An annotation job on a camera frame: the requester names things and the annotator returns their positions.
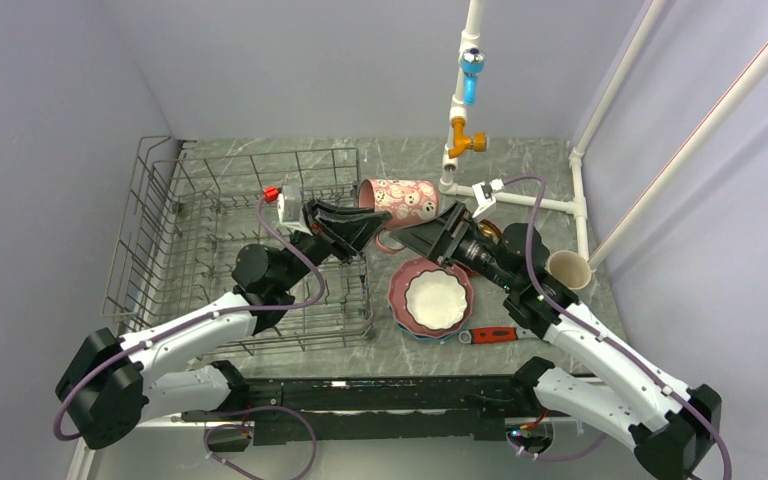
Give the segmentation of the pink ghost pattern mug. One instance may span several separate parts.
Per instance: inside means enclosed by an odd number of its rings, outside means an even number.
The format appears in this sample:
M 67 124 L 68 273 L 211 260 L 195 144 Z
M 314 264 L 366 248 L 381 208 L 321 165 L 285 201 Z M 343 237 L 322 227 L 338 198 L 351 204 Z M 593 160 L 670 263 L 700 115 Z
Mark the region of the pink ghost pattern mug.
M 383 231 L 393 231 L 435 218 L 440 198 L 429 181 L 366 179 L 359 187 L 358 206 L 389 213 L 391 218 Z

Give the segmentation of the white scalloped bowl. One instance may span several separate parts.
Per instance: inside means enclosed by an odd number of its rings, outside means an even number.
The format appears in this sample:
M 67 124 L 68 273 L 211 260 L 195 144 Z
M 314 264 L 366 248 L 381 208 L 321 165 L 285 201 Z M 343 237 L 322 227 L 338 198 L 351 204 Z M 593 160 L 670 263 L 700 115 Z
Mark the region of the white scalloped bowl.
M 447 330 L 460 323 L 469 306 L 468 290 L 460 279 L 444 270 L 425 271 L 408 284 L 406 310 L 418 325 Z

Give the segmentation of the pink polka dot plate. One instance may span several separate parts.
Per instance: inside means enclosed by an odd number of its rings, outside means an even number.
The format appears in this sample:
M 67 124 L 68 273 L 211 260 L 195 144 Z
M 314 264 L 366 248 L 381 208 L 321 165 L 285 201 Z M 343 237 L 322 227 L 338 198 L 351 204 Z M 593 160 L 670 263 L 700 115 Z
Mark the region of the pink polka dot plate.
M 413 260 L 405 261 L 392 275 L 387 296 L 387 302 L 390 310 L 393 310 L 398 315 L 399 319 L 409 327 L 416 326 L 418 324 L 410 318 L 410 315 L 406 310 L 405 294 L 408 284 L 413 278 L 422 272 L 433 270 L 444 270 L 456 275 L 460 279 L 460 282 L 468 290 L 469 306 L 466 313 L 470 312 L 472 316 L 474 290 L 465 271 L 457 266 L 441 267 L 424 258 L 416 258 Z

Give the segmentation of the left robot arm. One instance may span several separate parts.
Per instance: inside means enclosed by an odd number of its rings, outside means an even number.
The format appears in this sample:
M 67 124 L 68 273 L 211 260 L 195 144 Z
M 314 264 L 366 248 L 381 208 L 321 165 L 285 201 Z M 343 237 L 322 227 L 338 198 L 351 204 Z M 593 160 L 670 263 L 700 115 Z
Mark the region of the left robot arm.
M 303 204 L 303 228 L 283 236 L 255 213 L 275 246 L 252 243 L 237 253 L 233 288 L 205 306 L 158 326 L 121 336 L 102 328 L 88 335 L 59 380 L 52 431 L 59 441 L 110 446 L 138 424 L 180 411 L 213 411 L 224 420 L 247 406 L 243 376 L 217 362 L 184 372 L 189 360 L 275 327 L 289 311 L 307 308 L 328 291 L 320 265 L 349 263 L 384 230 L 391 216 L 373 207 Z

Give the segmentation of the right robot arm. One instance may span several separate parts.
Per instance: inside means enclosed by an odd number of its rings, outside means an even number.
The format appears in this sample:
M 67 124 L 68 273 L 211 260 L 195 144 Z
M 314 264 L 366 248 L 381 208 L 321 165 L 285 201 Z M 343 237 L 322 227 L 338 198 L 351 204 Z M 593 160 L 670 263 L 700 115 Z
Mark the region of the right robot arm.
M 463 266 L 507 294 L 519 326 L 580 361 L 603 382 L 580 385 L 551 361 L 534 357 L 511 378 L 517 411 L 563 412 L 625 445 L 656 479 L 690 479 L 719 434 L 722 398 L 693 387 L 645 359 L 616 336 L 580 297 L 545 267 L 547 249 L 532 223 L 508 225 L 494 242 L 461 203 L 394 238 L 440 266 Z

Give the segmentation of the yellow and red plate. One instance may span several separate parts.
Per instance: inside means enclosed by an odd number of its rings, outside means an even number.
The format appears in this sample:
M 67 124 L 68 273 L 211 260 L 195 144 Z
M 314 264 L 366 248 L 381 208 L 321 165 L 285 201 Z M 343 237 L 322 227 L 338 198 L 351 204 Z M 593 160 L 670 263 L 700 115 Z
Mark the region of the yellow and red plate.
M 490 255 L 486 258 L 482 258 L 478 265 L 461 265 L 458 263 L 453 265 L 463 269 L 467 275 L 480 275 L 488 277 L 498 268 L 498 262 L 496 260 L 495 253 L 497 250 L 497 245 L 501 240 L 502 232 L 498 227 L 496 227 L 492 222 L 488 220 L 481 220 L 477 223 L 481 233 L 490 240 Z

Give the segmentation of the orange pipe fitting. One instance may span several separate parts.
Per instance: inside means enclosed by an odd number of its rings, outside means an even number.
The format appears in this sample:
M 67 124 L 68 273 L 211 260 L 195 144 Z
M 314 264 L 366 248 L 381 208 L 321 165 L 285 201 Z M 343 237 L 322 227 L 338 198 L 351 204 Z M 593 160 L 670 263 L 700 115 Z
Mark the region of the orange pipe fitting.
M 453 133 L 452 146 L 447 149 L 449 159 L 460 157 L 466 151 L 485 152 L 488 147 L 488 138 L 484 132 L 476 132 L 468 135 L 465 132 L 467 121 L 464 117 L 454 117 L 451 120 Z

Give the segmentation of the blue polka dot plate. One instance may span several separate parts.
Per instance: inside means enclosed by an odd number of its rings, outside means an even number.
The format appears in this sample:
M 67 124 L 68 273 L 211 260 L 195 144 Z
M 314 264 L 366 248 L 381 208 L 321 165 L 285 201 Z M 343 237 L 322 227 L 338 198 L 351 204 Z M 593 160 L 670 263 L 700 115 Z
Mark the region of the blue polka dot plate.
M 445 341 L 453 336 L 457 336 L 464 329 L 471 316 L 471 313 L 467 312 L 459 322 L 447 329 L 429 330 L 425 327 L 420 327 L 419 325 L 409 327 L 399 319 L 398 315 L 393 310 L 390 310 L 390 313 L 401 332 L 411 335 L 418 340 L 428 341 Z

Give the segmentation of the beige ceramic mug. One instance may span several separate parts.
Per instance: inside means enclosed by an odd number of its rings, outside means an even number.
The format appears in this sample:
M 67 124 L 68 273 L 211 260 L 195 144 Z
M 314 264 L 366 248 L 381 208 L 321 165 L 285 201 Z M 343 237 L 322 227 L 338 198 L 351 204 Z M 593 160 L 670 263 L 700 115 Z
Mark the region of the beige ceramic mug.
M 574 251 L 561 250 L 552 253 L 545 268 L 552 277 L 572 291 L 585 289 L 593 278 L 588 260 Z

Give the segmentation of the blue pipe valve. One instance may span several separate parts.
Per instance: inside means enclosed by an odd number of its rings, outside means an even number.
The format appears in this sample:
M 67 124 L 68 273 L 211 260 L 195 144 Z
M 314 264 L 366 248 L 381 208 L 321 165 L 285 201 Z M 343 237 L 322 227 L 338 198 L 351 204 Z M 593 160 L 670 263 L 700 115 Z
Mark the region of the blue pipe valve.
M 476 98 L 478 77 L 484 69 L 485 54 L 477 48 L 465 49 L 460 58 L 463 73 L 463 103 L 473 105 Z

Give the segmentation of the red handled adjustable wrench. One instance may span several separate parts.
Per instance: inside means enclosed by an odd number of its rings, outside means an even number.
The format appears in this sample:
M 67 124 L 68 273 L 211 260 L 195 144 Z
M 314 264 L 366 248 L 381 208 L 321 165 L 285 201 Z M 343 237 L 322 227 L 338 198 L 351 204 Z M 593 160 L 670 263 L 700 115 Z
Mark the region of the red handled adjustable wrench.
M 461 331 L 458 340 L 465 345 L 487 345 L 519 340 L 539 339 L 534 333 L 518 327 L 479 327 Z

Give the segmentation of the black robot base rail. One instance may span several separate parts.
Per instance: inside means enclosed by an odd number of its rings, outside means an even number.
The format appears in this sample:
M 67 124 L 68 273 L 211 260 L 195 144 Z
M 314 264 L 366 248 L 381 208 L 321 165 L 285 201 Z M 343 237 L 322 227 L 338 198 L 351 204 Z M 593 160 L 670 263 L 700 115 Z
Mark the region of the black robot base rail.
M 468 437 L 502 441 L 509 426 L 543 409 L 508 374 L 426 377 L 250 379 L 245 399 L 217 412 L 190 410 L 186 423 L 240 422 L 257 446 L 306 440 Z

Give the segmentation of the white pvc pipe frame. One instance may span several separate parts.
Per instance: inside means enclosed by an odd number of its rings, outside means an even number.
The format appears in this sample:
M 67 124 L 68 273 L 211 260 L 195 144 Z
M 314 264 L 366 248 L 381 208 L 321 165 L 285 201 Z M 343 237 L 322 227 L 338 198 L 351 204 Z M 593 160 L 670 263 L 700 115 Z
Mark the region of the white pvc pipe frame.
M 647 9 L 644 1 L 489 1 L 479 43 L 487 66 L 470 128 L 578 140 Z M 395 6 L 401 40 L 427 86 L 425 127 L 445 132 L 464 1 Z M 669 1 L 584 155 L 599 238 L 629 210 L 768 40 L 768 1 Z

